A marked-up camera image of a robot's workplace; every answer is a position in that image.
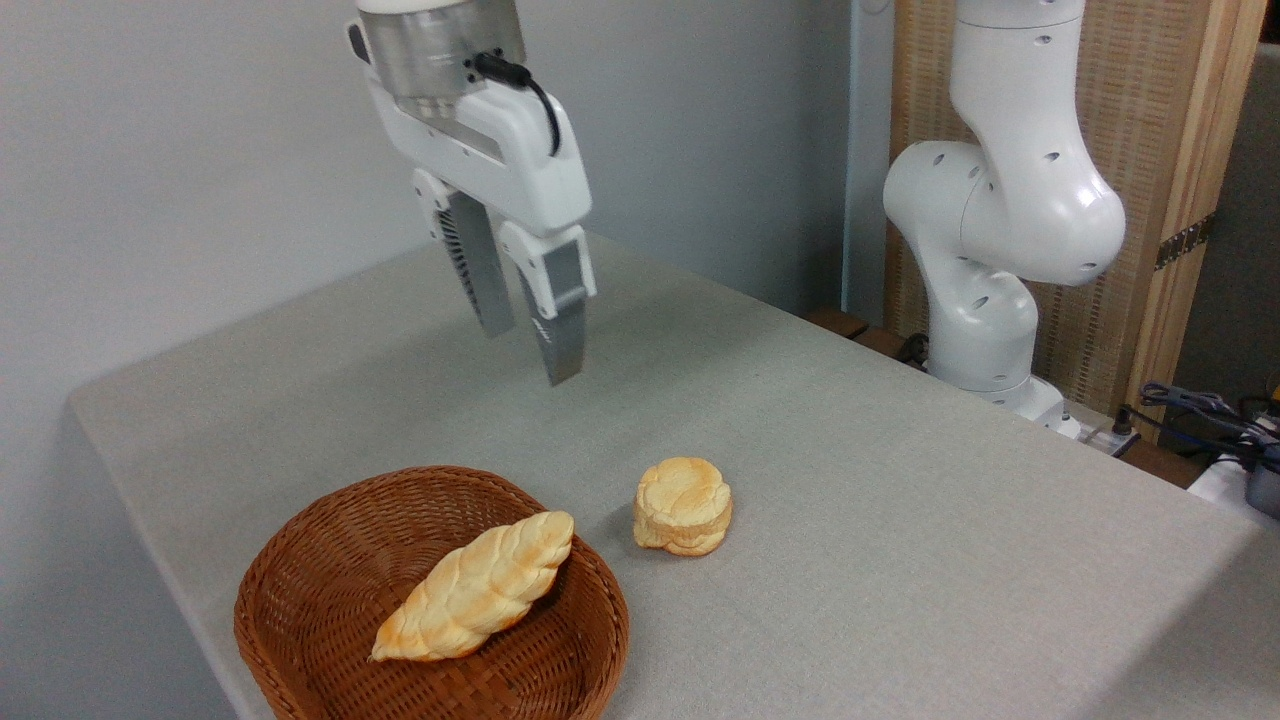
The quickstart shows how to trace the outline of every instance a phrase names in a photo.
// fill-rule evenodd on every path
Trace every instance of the wicker basket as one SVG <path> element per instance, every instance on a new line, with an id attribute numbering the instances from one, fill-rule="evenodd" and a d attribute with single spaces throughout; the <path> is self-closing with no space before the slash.
<path id="1" fill-rule="evenodd" d="M 321 497 L 241 583 L 236 641 L 276 717 L 599 717 L 627 655 L 627 607 L 580 538 L 552 591 L 475 653 L 366 662 L 378 626 L 451 550 L 545 510 L 466 468 L 410 468 Z"/>

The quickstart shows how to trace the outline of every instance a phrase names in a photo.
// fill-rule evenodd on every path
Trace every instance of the black wire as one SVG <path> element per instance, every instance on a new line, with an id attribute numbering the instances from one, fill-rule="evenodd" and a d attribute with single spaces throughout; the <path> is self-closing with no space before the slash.
<path id="1" fill-rule="evenodd" d="M 559 120 L 556 118 L 556 109 L 552 108 L 552 100 L 550 97 L 547 97 L 547 92 L 543 91 L 541 86 L 534 82 L 534 76 L 529 72 L 529 68 L 521 65 L 520 63 L 504 60 L 502 58 L 502 50 L 479 53 L 475 58 L 463 63 L 463 65 L 474 68 L 481 77 L 498 81 L 503 85 L 509 85 L 511 87 L 518 87 L 521 90 L 526 87 L 532 90 L 534 94 L 538 95 L 538 99 L 541 100 L 543 109 L 547 110 L 547 124 L 552 128 L 552 158 L 559 152 L 561 133 Z"/>
<path id="2" fill-rule="evenodd" d="M 1236 456 L 1236 457 L 1239 457 L 1239 459 L 1242 459 L 1244 461 L 1254 462 L 1254 464 L 1261 464 L 1263 468 L 1267 468 L 1268 470 L 1271 470 L 1274 473 L 1280 473 L 1280 464 L 1276 464 L 1275 460 L 1272 460 L 1270 457 L 1270 455 L 1267 454 L 1266 448 L 1258 447 L 1254 443 L 1224 443 L 1224 442 L 1216 442 L 1216 441 L 1211 441 L 1211 439 L 1198 438 L 1198 437 L 1183 433 L 1178 428 L 1174 428 L 1171 425 L 1161 423 L 1160 420 L 1157 420 L 1155 418 L 1144 415 L 1144 414 L 1139 413 L 1132 405 L 1125 404 L 1125 405 L 1121 405 L 1120 409 L 1124 410 L 1124 411 L 1128 411 L 1133 416 L 1138 418 L 1139 420 L 1142 420 L 1142 421 L 1144 421 L 1144 423 L 1147 423 L 1149 425 L 1153 425 L 1156 428 L 1160 428 L 1161 430 L 1165 430 L 1165 432 L 1167 432 L 1170 434 L 1174 434 L 1174 436 L 1179 437 L 1180 439 L 1184 439 L 1187 442 L 1190 442 L 1190 443 L 1194 443 L 1194 445 L 1199 445 L 1199 446 L 1203 446 L 1203 447 L 1208 447 L 1208 448 L 1216 450 L 1216 451 L 1226 454 L 1226 455 L 1234 455 L 1234 456 Z"/>
<path id="3" fill-rule="evenodd" d="M 547 97 L 543 86 L 534 82 L 534 78 L 526 79 L 525 85 L 538 95 L 538 99 L 543 101 L 543 108 L 547 109 L 547 123 L 552 126 L 552 158 L 554 158 L 559 152 L 559 120 L 556 119 L 556 108 L 552 108 L 550 97 Z"/>

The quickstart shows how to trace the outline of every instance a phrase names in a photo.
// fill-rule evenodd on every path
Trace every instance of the robotic arm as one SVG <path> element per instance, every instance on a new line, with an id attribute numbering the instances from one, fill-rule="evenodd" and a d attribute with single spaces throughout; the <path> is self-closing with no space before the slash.
<path id="1" fill-rule="evenodd" d="M 1084 0 L 956 0 L 951 101 L 980 146 L 919 142 L 884 183 L 929 297 L 929 373 L 1075 434 L 1030 374 L 1038 314 L 1019 277 L 1078 286 L 1115 260 L 1124 208 L 1080 137 Z"/>
<path id="2" fill-rule="evenodd" d="M 480 325 L 515 325 L 515 261 L 552 384 L 582 366 L 595 275 L 579 222 L 591 209 L 564 109 L 524 61 L 513 0 L 357 0 L 347 27 L 392 143 Z"/>

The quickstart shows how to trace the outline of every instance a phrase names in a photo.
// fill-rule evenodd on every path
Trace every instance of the electrical cable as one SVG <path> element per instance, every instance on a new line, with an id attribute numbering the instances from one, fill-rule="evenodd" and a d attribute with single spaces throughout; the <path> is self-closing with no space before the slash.
<path id="1" fill-rule="evenodd" d="M 534 78 L 529 78 L 529 88 L 534 91 L 534 95 L 543 101 L 543 108 L 547 110 L 547 124 L 552 127 L 552 158 L 559 152 L 559 120 L 556 118 L 556 108 L 552 108 L 550 97 L 547 97 L 547 92 L 543 91 L 543 86 L 534 82 Z"/>
<path id="2" fill-rule="evenodd" d="M 503 60 L 499 55 L 502 55 L 502 50 L 494 50 L 493 54 L 480 53 L 474 60 L 467 60 L 463 65 L 475 68 L 475 70 L 486 79 L 509 85 L 511 87 L 520 90 L 529 88 L 534 91 L 534 95 L 538 96 L 538 100 L 543 104 L 543 109 L 547 111 L 547 124 L 550 126 L 552 131 L 550 156 L 554 158 L 559 152 L 561 129 L 559 119 L 556 117 L 556 108 L 552 105 L 552 99 L 547 96 L 547 92 L 540 85 L 534 82 L 534 74 L 529 72 L 529 68 L 518 63 Z"/>
<path id="3" fill-rule="evenodd" d="M 1142 420 L 1142 421 L 1144 421 L 1144 423 L 1147 423 L 1147 424 L 1149 424 L 1149 425 L 1152 425 L 1155 428 L 1160 428 L 1162 432 L 1167 432 L 1171 436 L 1174 436 L 1174 437 L 1176 437 L 1176 438 L 1179 438 L 1181 441 L 1185 441 L 1185 442 L 1189 442 L 1189 443 L 1193 443 L 1193 445 L 1198 445 L 1198 446 L 1202 446 L 1202 447 L 1212 448 L 1212 450 L 1216 450 L 1217 452 L 1221 452 L 1224 455 L 1235 456 L 1235 457 L 1238 457 L 1238 459 L 1240 459 L 1243 461 L 1242 465 L 1244 462 L 1248 462 L 1251 465 L 1262 465 L 1263 468 L 1266 468 L 1266 469 L 1268 469 L 1268 470 L 1271 470 L 1274 473 L 1280 473 L 1280 462 L 1276 462 L 1272 459 L 1272 454 L 1267 452 L 1267 445 L 1268 443 L 1266 443 L 1266 442 L 1258 442 L 1257 439 L 1254 439 L 1252 437 L 1249 437 L 1249 438 L 1242 438 L 1240 441 L 1236 441 L 1234 443 L 1225 443 L 1225 442 L 1217 442 L 1217 441 L 1211 441 L 1211 439 L 1206 439 L 1206 438 L 1198 438 L 1198 437 L 1194 437 L 1194 436 L 1189 436 L 1189 434 L 1187 434 L 1187 433 L 1179 430 L 1178 428 L 1174 428 L 1174 427 L 1171 427 L 1171 425 L 1169 425 L 1166 423 L 1161 423 L 1160 420 L 1157 420 L 1157 419 L 1155 419 L 1155 418 L 1152 418 L 1149 415 L 1146 415 L 1146 414 L 1138 411 L 1135 407 L 1133 407 L 1132 405 L 1128 405 L 1128 404 L 1120 406 L 1120 413 L 1117 414 L 1116 421 L 1117 423 L 1121 421 L 1121 420 L 1128 421 L 1128 418 L 1130 415 L 1133 418 L 1138 418 L 1139 420 Z"/>

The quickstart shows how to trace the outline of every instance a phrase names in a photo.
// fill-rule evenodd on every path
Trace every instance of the round bread roll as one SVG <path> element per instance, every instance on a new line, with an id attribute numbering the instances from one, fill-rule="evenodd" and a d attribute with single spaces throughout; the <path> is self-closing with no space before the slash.
<path id="1" fill-rule="evenodd" d="M 721 471 L 707 460 L 671 457 L 640 478 L 632 510 L 636 544 L 699 556 L 724 541 L 733 498 Z"/>

